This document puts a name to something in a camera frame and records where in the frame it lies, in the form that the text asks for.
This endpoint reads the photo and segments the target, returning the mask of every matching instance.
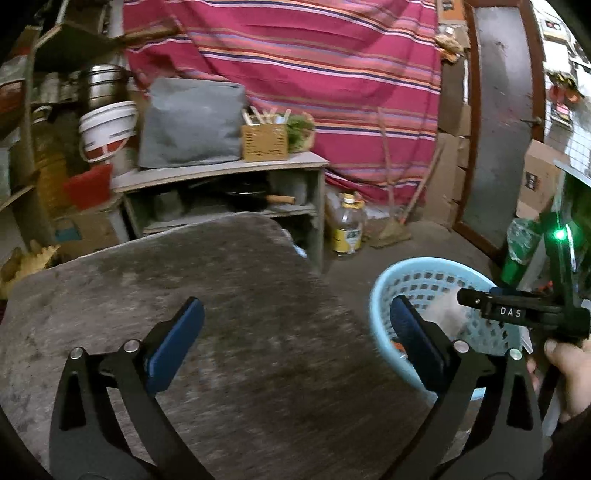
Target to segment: door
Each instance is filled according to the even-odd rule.
[[[544,138],[543,49],[529,0],[465,0],[465,7],[472,141],[454,228],[501,261],[524,154],[532,138]]]

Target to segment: pink striped fabric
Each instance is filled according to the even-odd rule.
[[[366,183],[365,196],[383,202],[381,106],[397,203],[412,196],[437,132],[434,0],[125,2],[126,32],[170,21],[183,33],[127,51],[142,87],[158,76],[228,79],[259,108],[306,111],[329,181]]]

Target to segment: stainless steel pot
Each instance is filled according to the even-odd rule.
[[[127,100],[129,73],[118,65],[94,65],[80,74],[78,94],[85,112]]]

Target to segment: human hand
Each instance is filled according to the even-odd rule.
[[[581,348],[572,343],[560,343],[549,339],[544,345],[544,352],[551,364],[556,366],[566,379],[566,405],[560,414],[560,421],[569,421],[583,413],[591,405],[591,340],[585,340]],[[540,388],[540,379],[534,375],[536,363],[530,357],[527,370],[532,376],[536,391]]]

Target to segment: red container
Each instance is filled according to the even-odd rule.
[[[113,165],[107,163],[70,178],[64,183],[64,190],[79,210],[105,203],[111,198],[109,189]]]

